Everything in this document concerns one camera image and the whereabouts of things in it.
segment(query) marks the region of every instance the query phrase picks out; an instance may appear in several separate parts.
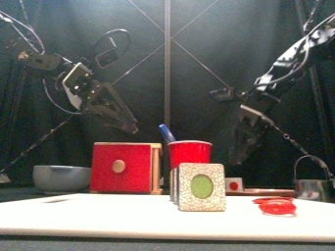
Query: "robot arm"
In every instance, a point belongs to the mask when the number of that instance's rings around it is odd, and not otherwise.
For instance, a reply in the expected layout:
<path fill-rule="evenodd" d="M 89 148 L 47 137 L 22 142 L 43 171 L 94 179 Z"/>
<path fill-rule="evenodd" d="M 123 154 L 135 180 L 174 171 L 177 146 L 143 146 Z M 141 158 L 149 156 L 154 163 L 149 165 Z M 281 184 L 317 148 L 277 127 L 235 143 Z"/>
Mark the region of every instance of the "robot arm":
<path fill-rule="evenodd" d="M 94 79 L 93 71 L 81 62 L 74 64 L 61 55 L 46 55 L 22 34 L 10 18 L 0 13 L 0 45 L 30 69 L 61 81 L 71 104 L 89 116 L 98 118 L 106 126 L 127 132 L 138 131 L 137 119 L 110 83 Z M 106 67 L 114 48 L 99 54 L 99 63 Z"/>
<path fill-rule="evenodd" d="M 258 148 L 258 139 L 274 126 L 266 114 L 281 103 L 303 71 L 326 60 L 335 59 L 335 14 L 330 16 L 278 58 L 269 73 L 255 81 L 245 95 L 235 127 L 235 147 L 230 161 L 241 165 Z"/>

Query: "box knob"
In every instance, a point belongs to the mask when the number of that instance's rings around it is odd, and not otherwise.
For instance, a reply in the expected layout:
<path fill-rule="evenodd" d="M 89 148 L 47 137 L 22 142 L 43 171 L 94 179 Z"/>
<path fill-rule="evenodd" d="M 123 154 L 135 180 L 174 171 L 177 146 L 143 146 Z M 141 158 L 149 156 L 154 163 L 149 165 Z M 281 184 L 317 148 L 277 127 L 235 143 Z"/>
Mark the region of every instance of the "box knob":
<path fill-rule="evenodd" d="M 125 161 L 122 161 L 122 160 L 114 161 L 111 168 L 118 174 L 122 173 L 126 169 Z"/>

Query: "metal handle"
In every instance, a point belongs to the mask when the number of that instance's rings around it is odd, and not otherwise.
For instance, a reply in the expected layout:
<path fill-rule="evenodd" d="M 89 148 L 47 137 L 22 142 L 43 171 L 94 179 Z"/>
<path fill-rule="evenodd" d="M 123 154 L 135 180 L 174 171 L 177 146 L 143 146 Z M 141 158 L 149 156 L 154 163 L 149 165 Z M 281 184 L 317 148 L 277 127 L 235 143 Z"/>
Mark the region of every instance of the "metal handle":
<path fill-rule="evenodd" d="M 333 174 L 330 173 L 330 169 L 325 161 L 314 155 L 303 155 L 302 157 L 299 157 L 295 163 L 295 180 L 298 179 L 298 164 L 305 158 L 310 158 L 317 163 L 317 165 L 325 170 L 326 179 L 331 179 Z"/>

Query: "green oval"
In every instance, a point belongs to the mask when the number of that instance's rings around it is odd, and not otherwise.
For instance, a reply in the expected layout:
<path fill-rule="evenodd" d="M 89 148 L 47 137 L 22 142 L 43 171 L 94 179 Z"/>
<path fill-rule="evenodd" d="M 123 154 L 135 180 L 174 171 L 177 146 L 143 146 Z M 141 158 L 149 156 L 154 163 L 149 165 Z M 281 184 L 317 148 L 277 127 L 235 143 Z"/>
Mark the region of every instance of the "green oval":
<path fill-rule="evenodd" d="M 197 198 L 206 199 L 214 192 L 214 182 L 209 176 L 199 175 L 191 180 L 191 191 Z"/>

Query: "red box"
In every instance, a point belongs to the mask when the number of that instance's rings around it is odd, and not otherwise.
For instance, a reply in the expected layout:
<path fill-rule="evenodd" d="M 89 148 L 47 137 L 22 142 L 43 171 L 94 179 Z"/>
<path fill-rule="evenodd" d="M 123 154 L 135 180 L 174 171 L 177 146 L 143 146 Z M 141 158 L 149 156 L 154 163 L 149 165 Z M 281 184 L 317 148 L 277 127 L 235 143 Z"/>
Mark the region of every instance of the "red box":
<path fill-rule="evenodd" d="M 159 143 L 97 142 L 91 192 L 162 194 L 162 155 Z"/>

